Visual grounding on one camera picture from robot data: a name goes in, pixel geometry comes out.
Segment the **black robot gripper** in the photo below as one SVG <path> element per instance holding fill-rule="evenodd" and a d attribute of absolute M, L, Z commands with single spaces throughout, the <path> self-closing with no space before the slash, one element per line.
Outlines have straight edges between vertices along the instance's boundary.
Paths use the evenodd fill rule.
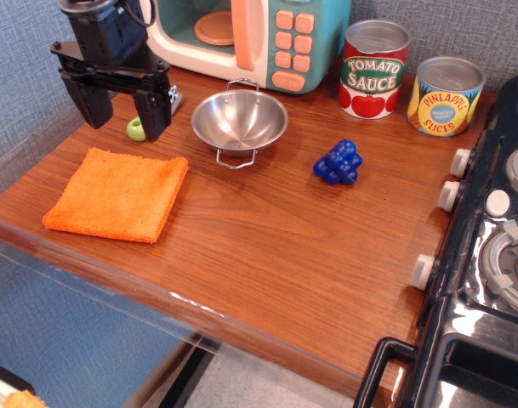
<path fill-rule="evenodd" d="M 75 39 L 54 42 L 51 52 L 72 71 L 72 75 L 62 71 L 62 81 L 92 128 L 102 128 L 113 115 L 109 91 L 98 86 L 92 76 L 101 72 L 168 74 L 169 63 L 147 47 L 147 29 L 157 20 L 153 1 L 148 14 L 139 1 L 59 1 L 58 7 L 70 21 Z M 134 104 L 146 140 L 158 140 L 172 123 L 170 99 L 163 93 L 138 90 Z"/>

